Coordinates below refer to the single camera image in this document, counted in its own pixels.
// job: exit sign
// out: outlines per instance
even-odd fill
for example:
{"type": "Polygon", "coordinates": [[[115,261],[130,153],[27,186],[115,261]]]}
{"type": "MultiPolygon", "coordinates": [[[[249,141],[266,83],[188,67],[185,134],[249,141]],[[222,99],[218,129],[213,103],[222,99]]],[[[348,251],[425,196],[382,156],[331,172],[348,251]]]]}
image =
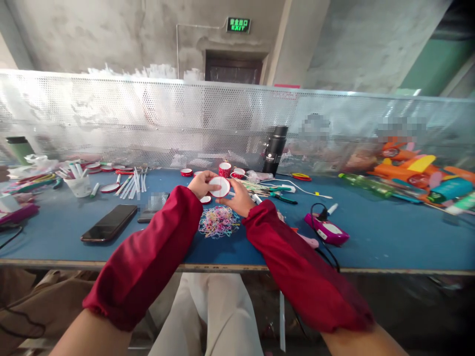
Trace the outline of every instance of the exit sign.
{"type": "Polygon", "coordinates": [[[226,32],[244,32],[248,34],[250,26],[251,19],[228,17],[228,28],[226,32]]]}

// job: smartphone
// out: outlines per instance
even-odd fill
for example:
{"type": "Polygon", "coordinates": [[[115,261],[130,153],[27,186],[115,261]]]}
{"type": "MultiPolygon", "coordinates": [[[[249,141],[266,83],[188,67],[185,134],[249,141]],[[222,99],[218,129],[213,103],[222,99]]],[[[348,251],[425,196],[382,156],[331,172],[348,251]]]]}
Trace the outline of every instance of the smartphone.
{"type": "Polygon", "coordinates": [[[163,208],[169,196],[170,193],[163,192],[151,196],[149,203],[145,207],[144,211],[142,211],[137,221],[139,223],[150,222],[155,213],[163,208]]]}
{"type": "Polygon", "coordinates": [[[81,236],[84,242],[106,242],[118,236],[137,212],[137,205],[117,205],[81,236]]]}

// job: red arm sleeve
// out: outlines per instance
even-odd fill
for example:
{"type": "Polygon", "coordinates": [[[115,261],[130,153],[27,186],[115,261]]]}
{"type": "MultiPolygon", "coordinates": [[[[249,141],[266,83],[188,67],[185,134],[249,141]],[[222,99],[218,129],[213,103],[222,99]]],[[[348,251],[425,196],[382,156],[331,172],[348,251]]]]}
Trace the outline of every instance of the red arm sleeve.
{"type": "Polygon", "coordinates": [[[83,307],[132,331],[183,261],[203,206],[177,186],[145,230],[130,235],[112,254],[83,307]]]}
{"type": "Polygon", "coordinates": [[[243,224],[248,240],[264,255],[277,285],[308,326],[331,333],[340,327],[365,330],[374,323],[366,301],[279,220],[270,200],[252,208],[243,224]]]}

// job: hand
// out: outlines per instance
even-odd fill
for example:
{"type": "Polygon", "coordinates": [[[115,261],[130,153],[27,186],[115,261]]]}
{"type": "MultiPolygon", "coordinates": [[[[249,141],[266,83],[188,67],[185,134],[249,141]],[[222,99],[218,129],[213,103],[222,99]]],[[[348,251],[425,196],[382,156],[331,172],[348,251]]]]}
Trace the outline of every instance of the hand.
{"type": "Polygon", "coordinates": [[[0,182],[10,180],[10,177],[8,176],[9,174],[8,166],[0,166],[0,182]]]}
{"type": "Polygon", "coordinates": [[[188,189],[191,190],[198,199],[201,199],[211,190],[220,190],[221,186],[217,184],[209,185],[208,182],[218,175],[211,171],[204,171],[198,174],[190,184],[188,189]]]}
{"type": "Polygon", "coordinates": [[[234,188],[236,195],[231,199],[218,198],[216,202],[219,204],[226,205],[233,209],[236,213],[241,215],[243,218],[247,218],[249,211],[254,208],[256,205],[252,201],[247,189],[242,183],[239,183],[237,180],[230,179],[229,183],[234,188]]]}

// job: metal mesh partition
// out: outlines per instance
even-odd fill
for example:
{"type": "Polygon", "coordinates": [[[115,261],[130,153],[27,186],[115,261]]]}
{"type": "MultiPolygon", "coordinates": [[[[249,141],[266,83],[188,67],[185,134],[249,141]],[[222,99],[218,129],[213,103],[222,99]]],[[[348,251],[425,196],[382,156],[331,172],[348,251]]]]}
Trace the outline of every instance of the metal mesh partition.
{"type": "MultiPolygon", "coordinates": [[[[444,164],[472,169],[475,101],[215,82],[0,71],[0,132],[50,158],[260,169],[288,125],[279,172],[361,168],[385,136],[410,136],[444,164]]],[[[10,161],[5,140],[0,160],[10,161]]]]}

